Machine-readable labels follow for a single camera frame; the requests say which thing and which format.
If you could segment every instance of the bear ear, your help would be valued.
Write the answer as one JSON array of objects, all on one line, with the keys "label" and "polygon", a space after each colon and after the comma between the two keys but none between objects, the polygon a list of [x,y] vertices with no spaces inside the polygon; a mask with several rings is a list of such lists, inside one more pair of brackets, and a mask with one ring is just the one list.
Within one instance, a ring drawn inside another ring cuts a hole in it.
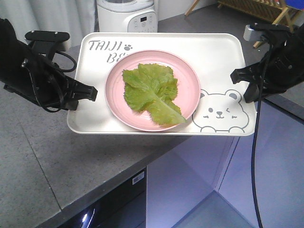
[{"label": "bear ear", "polygon": [[227,90],[225,95],[235,99],[237,102],[240,102],[242,100],[242,95],[234,89]]},{"label": "bear ear", "polygon": [[206,90],[201,89],[200,90],[200,98],[209,95],[208,92]]}]

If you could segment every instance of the green lettuce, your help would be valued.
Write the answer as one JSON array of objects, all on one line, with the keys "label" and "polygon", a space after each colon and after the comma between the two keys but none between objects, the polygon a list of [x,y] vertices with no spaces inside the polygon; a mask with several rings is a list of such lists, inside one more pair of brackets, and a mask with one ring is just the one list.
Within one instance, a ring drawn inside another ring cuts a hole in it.
[{"label": "green lettuce", "polygon": [[136,111],[148,111],[159,125],[186,122],[181,109],[172,101],[177,96],[177,79],[169,66],[139,64],[137,69],[124,70],[124,99]]}]

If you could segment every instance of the bear face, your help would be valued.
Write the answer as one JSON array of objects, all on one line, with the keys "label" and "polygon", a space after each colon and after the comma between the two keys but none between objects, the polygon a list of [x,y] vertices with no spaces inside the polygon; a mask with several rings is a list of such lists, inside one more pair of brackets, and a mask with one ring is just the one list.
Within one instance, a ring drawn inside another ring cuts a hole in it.
[{"label": "bear face", "polygon": [[200,132],[245,133],[249,116],[244,112],[241,100],[241,94],[233,89],[225,94],[208,94],[202,89],[192,121],[200,128]]}]

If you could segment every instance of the black cable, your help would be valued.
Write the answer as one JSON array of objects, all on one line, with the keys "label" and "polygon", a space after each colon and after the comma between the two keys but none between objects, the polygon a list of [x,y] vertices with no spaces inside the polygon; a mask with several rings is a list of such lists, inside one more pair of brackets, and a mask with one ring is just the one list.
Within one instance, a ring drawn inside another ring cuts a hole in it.
[{"label": "black cable", "polygon": [[271,51],[272,51],[272,45],[269,45],[269,51],[267,54],[267,59],[263,68],[262,76],[261,76],[261,83],[259,85],[259,97],[258,97],[258,103],[257,103],[257,114],[256,114],[256,125],[255,125],[255,132],[253,136],[253,143],[252,143],[252,154],[251,154],[251,183],[252,183],[252,195],[253,195],[253,202],[255,205],[255,211],[256,211],[256,218],[258,222],[258,227],[263,228],[262,219],[260,215],[260,211],[258,208],[258,202],[257,202],[257,190],[256,190],[256,177],[255,177],[255,156],[256,156],[256,147],[257,147],[257,132],[258,132],[258,125],[260,120],[260,112],[261,112],[261,104],[262,104],[262,92],[263,92],[263,86],[264,86],[264,79],[265,74],[267,70],[267,66],[270,60]]},{"label": "black cable", "polygon": [[59,70],[60,72],[72,72],[76,69],[77,67],[77,62],[76,60],[74,60],[71,56],[69,56],[68,54],[64,53],[64,52],[61,52],[61,51],[56,51],[57,54],[60,54],[62,56],[65,56],[67,57],[68,59],[70,59],[72,62],[73,62],[73,67],[71,69],[61,69],[61,68],[56,68],[57,70]]},{"label": "black cable", "polygon": [[53,85],[53,87],[55,88],[58,96],[59,96],[59,102],[60,102],[60,107],[56,110],[51,110],[51,109],[48,109],[42,102],[40,102],[39,100],[39,97],[38,97],[38,91],[37,91],[37,87],[36,87],[36,80],[35,80],[35,77],[32,75],[31,71],[29,70],[29,68],[27,68],[27,64],[28,64],[28,60],[25,59],[21,65],[22,68],[25,68],[27,71],[28,71],[28,74],[29,74],[29,78],[32,82],[32,88],[33,88],[33,92],[34,92],[34,95],[35,95],[35,99],[38,103],[39,106],[41,106],[45,111],[49,112],[49,113],[56,113],[58,111],[60,111],[64,105],[64,97],[63,97],[63,94],[61,92],[61,89],[57,83],[57,81],[54,79],[54,76],[50,76],[49,77],[49,80],[50,80],[50,83]]}]

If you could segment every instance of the gray countertop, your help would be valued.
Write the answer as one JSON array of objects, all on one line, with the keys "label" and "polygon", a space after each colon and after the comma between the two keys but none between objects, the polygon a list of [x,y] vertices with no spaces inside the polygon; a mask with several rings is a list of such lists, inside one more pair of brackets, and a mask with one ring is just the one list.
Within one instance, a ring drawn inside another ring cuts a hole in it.
[{"label": "gray countertop", "polygon": [[76,134],[0,87],[0,228],[57,227],[187,139]]}]

